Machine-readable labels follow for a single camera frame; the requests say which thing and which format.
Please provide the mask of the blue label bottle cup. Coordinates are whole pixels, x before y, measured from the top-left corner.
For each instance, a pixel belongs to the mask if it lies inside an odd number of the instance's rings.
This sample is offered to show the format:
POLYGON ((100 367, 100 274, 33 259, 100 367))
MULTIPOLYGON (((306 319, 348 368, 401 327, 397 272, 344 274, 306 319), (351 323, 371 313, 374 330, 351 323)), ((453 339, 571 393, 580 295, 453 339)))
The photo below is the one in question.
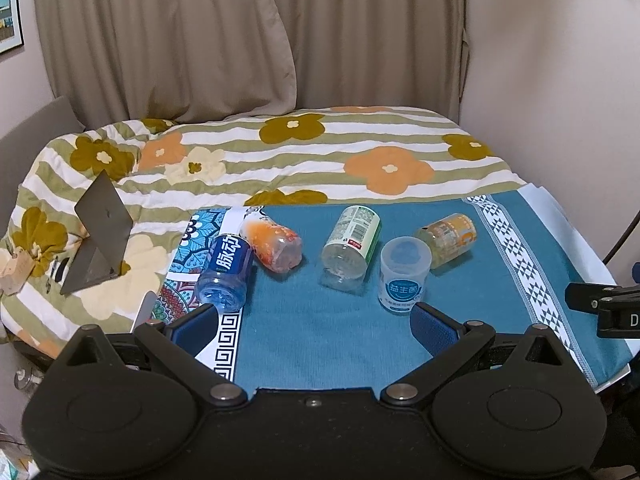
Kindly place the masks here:
POLYGON ((244 307, 253 249, 233 234, 215 238, 206 268, 195 286, 200 304, 211 304, 221 314, 238 313, 244 307))

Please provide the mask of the framed wall picture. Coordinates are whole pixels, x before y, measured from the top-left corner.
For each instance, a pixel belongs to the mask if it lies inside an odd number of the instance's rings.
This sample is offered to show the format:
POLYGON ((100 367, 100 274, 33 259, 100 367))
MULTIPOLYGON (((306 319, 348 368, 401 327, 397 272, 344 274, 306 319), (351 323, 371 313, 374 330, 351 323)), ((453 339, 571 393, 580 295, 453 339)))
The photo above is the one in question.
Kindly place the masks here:
POLYGON ((0 0, 0 54, 24 44, 20 0, 0 0))

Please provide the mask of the clear white label cup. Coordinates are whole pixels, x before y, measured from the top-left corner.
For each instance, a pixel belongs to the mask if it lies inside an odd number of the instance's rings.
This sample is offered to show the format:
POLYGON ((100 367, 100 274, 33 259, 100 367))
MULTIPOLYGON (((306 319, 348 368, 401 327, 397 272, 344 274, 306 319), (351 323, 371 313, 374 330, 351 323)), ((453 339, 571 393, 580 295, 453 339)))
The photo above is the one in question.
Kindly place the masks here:
POLYGON ((389 240, 380 253, 378 301, 394 313, 408 313, 424 297, 432 254, 427 244, 413 236, 389 240))

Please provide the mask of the orange label small bottle cup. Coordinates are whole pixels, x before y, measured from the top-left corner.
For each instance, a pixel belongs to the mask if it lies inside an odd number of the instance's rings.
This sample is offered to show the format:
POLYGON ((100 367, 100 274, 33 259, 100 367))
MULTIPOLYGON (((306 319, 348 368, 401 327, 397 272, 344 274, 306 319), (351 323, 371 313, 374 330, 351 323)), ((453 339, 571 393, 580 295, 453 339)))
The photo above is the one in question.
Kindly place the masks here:
POLYGON ((250 211, 240 234, 269 271, 287 274, 302 262, 303 242, 296 232, 281 226, 261 210, 250 211))

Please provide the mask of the orange label yellowish cup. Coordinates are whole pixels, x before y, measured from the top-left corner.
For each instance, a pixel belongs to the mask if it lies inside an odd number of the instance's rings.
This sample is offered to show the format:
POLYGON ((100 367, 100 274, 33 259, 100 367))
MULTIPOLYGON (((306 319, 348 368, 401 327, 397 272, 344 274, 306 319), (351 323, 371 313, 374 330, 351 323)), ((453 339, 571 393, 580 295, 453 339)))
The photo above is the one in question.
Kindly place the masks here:
POLYGON ((476 227, 466 214, 450 214, 414 232, 430 248, 432 269, 462 256, 477 240, 476 227))

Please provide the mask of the beige curtain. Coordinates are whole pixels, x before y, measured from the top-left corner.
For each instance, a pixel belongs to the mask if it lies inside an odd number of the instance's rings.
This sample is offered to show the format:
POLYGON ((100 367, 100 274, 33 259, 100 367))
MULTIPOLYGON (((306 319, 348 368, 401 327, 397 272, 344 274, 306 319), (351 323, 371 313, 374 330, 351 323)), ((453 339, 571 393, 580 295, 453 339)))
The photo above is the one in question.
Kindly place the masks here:
POLYGON ((457 118, 465 0, 35 0, 53 93, 88 127, 301 107, 457 118))

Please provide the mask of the grey headboard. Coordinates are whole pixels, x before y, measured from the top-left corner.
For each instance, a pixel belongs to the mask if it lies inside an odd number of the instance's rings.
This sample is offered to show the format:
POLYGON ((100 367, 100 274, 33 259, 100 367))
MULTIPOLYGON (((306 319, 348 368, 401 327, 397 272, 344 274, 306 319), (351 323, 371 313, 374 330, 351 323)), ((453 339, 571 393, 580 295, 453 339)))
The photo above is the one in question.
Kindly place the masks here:
POLYGON ((1 235, 6 234, 18 186, 46 145, 67 133, 85 130, 66 96, 54 99, 1 138, 1 235))

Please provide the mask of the green white label cup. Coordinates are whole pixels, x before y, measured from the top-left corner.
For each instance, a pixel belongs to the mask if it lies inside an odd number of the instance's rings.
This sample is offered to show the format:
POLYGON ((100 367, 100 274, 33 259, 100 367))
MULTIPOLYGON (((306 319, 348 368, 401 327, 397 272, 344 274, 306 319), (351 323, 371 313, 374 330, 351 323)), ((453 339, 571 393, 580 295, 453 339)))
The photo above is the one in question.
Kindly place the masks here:
POLYGON ((382 222, 371 208, 346 207, 321 252, 321 284, 358 294, 367 276, 382 222))

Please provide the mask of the floral striped bed quilt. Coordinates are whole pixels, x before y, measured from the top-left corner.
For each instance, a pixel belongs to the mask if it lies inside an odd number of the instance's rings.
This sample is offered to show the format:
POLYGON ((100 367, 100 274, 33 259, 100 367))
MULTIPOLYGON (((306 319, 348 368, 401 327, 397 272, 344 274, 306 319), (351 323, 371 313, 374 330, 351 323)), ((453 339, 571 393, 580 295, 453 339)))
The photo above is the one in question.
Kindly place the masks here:
POLYGON ((18 292, 2 296, 2 323, 52 358, 81 325, 130 330, 202 208, 428 202, 521 185, 483 141, 416 107, 342 106, 182 125, 126 120, 67 133, 18 180, 1 255, 28 252, 35 265, 18 292), (134 222, 125 273, 66 296, 66 266, 87 234, 75 206, 99 174, 111 179, 134 222))

